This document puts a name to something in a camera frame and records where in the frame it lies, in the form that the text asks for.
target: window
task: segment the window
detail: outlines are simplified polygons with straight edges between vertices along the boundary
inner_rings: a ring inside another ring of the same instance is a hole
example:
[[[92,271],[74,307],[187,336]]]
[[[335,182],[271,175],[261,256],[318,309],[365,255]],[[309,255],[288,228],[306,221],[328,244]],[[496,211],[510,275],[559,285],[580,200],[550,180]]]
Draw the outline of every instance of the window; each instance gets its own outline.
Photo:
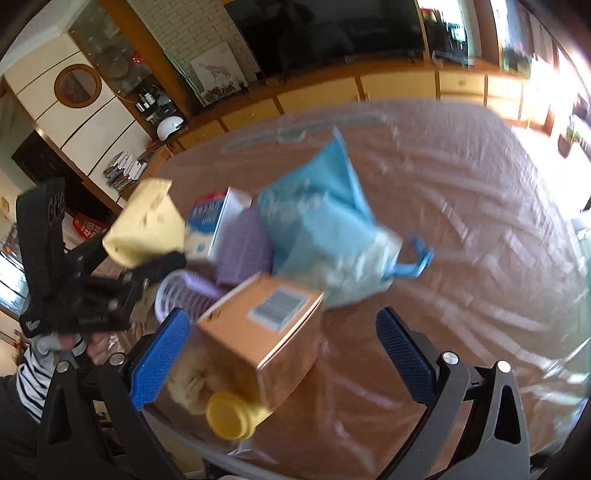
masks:
[[[70,65],[63,69],[54,85],[57,99],[70,108],[91,105],[99,97],[101,88],[99,73],[83,64]]]

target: stack of books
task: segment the stack of books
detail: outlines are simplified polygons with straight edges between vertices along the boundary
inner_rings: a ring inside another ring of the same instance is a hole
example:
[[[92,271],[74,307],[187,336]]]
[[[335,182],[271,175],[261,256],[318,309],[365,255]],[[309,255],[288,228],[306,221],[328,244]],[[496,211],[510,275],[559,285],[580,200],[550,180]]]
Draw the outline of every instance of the stack of books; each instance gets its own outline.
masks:
[[[131,153],[121,152],[113,158],[103,174],[107,179],[107,185],[121,192],[138,180],[147,167],[148,163],[141,158],[136,160]]]

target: white carton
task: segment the white carton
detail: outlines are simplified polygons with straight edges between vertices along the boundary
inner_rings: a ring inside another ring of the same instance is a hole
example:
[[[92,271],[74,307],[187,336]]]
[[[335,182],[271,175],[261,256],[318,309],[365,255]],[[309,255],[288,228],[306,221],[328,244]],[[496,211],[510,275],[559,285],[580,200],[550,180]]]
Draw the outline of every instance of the white carton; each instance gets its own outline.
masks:
[[[185,230],[187,261],[193,265],[216,265],[228,227],[251,203],[249,194],[233,188],[198,198]]]

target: hand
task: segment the hand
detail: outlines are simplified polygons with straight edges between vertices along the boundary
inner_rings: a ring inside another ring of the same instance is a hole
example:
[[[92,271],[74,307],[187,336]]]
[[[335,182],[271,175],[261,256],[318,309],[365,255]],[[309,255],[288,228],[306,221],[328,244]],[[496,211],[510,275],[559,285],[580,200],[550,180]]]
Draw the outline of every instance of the hand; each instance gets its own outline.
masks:
[[[91,335],[90,342],[86,347],[86,353],[95,365],[102,365],[107,360],[110,339],[110,333],[97,332]],[[74,348],[75,344],[74,335],[60,335],[60,345],[64,349]]]

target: white brick wall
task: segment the white brick wall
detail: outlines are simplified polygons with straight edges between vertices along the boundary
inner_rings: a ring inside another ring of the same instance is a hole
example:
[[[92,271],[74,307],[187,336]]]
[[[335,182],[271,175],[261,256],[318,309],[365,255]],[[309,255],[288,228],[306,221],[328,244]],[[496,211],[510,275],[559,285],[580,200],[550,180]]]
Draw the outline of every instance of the white brick wall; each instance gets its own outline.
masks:
[[[227,41],[249,82],[260,69],[221,0],[128,0],[160,46],[199,85],[195,57]]]

